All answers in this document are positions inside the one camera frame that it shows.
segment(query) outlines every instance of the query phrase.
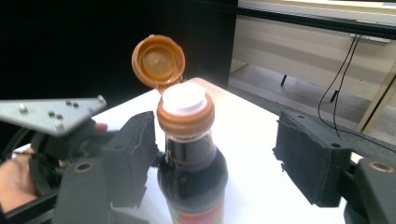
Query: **open cap lid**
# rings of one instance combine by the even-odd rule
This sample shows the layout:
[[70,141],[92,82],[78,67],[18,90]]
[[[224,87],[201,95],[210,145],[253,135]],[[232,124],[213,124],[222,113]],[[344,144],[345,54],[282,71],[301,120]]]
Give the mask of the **open cap lid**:
[[150,35],[134,48],[132,67],[141,82],[163,91],[183,78],[183,49],[167,36]]

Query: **human hand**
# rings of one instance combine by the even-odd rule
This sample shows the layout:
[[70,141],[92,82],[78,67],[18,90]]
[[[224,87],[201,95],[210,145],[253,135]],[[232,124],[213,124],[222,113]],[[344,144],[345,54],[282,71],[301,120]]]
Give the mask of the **human hand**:
[[37,198],[29,172],[29,159],[33,150],[0,165],[0,204],[3,212],[17,208]]

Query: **table surface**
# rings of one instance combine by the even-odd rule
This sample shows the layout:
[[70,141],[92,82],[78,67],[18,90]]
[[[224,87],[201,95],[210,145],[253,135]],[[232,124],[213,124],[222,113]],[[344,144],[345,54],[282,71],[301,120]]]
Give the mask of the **table surface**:
[[[224,223],[345,223],[346,202],[337,208],[311,205],[282,172],[273,155],[278,116],[203,79],[189,82],[202,85],[212,97],[216,118],[212,126],[215,144],[224,154],[229,170],[225,192]],[[133,115],[156,111],[161,95],[153,90],[94,117],[117,130]],[[156,143],[164,151],[164,132],[155,120]],[[157,170],[148,170],[147,191],[141,206],[117,209],[150,223],[172,223],[158,183]]]

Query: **bottle label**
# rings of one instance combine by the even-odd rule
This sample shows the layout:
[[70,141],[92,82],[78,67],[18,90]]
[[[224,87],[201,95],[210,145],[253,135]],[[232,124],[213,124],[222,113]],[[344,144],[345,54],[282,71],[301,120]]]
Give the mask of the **bottle label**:
[[168,204],[174,224],[222,224],[224,213],[224,197],[213,208],[202,213],[184,213]]

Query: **metal bracket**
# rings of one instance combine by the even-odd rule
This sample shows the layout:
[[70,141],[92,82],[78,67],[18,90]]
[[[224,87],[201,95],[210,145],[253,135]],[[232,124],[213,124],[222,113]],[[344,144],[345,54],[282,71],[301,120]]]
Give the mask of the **metal bracket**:
[[0,120],[55,137],[68,135],[106,107],[102,96],[81,99],[3,100]]

